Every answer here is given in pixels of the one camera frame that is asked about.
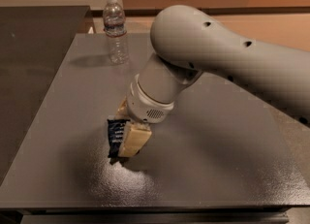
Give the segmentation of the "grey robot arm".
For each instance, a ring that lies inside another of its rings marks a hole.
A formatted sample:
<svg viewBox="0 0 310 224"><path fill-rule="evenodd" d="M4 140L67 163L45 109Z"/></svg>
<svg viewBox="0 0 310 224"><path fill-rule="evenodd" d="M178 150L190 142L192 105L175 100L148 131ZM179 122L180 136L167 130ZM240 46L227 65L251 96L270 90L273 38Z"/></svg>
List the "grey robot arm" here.
<svg viewBox="0 0 310 224"><path fill-rule="evenodd" d="M238 35L189 6L175 5L155 17L154 53L134 77L117 113L125 124L120 157L136 155L177 96L203 73L230 80L271 106L310 123L310 53Z"/></svg>

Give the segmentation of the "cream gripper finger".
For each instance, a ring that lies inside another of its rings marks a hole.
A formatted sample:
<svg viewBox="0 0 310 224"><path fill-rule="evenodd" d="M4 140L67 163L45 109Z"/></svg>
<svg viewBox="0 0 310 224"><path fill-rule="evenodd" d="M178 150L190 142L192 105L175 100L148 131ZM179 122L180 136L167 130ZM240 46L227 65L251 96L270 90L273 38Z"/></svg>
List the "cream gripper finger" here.
<svg viewBox="0 0 310 224"><path fill-rule="evenodd" d="M127 98L124 98L121 104L119 105L116 115L116 119L128 119L128 110L127 110Z"/></svg>
<svg viewBox="0 0 310 224"><path fill-rule="evenodd" d="M135 156L152 135L146 123L127 122L124 127L123 141L119 147L119 157Z"/></svg>

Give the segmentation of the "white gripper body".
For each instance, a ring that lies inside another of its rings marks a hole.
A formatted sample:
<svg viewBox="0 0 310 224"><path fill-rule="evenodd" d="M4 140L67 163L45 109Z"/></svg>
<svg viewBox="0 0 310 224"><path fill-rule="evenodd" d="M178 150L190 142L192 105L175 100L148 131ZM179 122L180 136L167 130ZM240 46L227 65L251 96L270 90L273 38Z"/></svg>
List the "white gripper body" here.
<svg viewBox="0 0 310 224"><path fill-rule="evenodd" d="M126 94L128 114L134 121L157 124L165 120L173 110L174 103L159 103L147 96L139 85L139 75L135 75Z"/></svg>

